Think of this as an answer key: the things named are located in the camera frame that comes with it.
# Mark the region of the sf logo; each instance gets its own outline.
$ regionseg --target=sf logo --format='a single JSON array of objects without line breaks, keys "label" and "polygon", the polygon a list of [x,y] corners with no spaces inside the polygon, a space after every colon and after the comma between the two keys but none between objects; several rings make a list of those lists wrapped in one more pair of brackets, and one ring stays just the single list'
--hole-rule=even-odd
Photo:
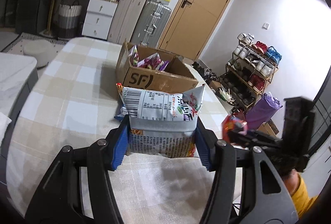
[{"label": "sf logo", "polygon": [[141,83],[147,83],[143,88],[148,88],[151,85],[152,81],[153,75],[139,75],[138,73],[134,72],[131,75],[131,80],[129,81],[129,84],[140,86]]}]

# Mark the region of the blue shoe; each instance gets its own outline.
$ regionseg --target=blue shoe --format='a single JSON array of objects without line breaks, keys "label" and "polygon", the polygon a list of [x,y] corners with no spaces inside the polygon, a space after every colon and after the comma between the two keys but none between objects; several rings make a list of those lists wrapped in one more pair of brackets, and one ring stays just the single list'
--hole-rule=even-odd
[{"label": "blue shoe", "polygon": [[274,61],[276,63],[276,65],[278,66],[280,60],[282,59],[282,55],[280,55],[277,50],[271,46],[268,48],[268,52],[269,52],[269,57],[272,61]]},{"label": "blue shoe", "polygon": [[271,46],[268,48],[268,50],[264,53],[268,58],[270,58],[274,52],[277,52],[276,49]]}]

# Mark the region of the light switch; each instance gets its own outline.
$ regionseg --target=light switch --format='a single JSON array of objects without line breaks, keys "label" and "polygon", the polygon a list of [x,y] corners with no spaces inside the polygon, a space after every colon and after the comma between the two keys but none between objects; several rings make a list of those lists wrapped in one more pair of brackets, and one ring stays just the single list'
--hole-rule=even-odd
[{"label": "light switch", "polygon": [[269,26],[270,26],[269,23],[264,23],[264,24],[263,24],[263,28],[265,28],[266,30],[269,29]]}]

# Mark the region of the purple bag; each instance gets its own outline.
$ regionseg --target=purple bag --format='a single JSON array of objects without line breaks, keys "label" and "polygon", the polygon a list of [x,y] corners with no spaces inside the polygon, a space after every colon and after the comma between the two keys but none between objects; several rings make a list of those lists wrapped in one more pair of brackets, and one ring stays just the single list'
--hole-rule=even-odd
[{"label": "purple bag", "polygon": [[283,106],[270,92],[262,95],[261,99],[246,114],[249,130],[258,129],[263,122],[268,122],[271,117]]}]

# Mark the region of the white towel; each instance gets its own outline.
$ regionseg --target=white towel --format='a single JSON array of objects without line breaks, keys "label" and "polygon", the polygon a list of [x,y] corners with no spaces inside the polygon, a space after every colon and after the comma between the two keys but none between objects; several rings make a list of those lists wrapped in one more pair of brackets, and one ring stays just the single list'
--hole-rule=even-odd
[{"label": "white towel", "polygon": [[11,122],[12,120],[9,117],[0,112],[0,146],[5,136],[5,131]]}]

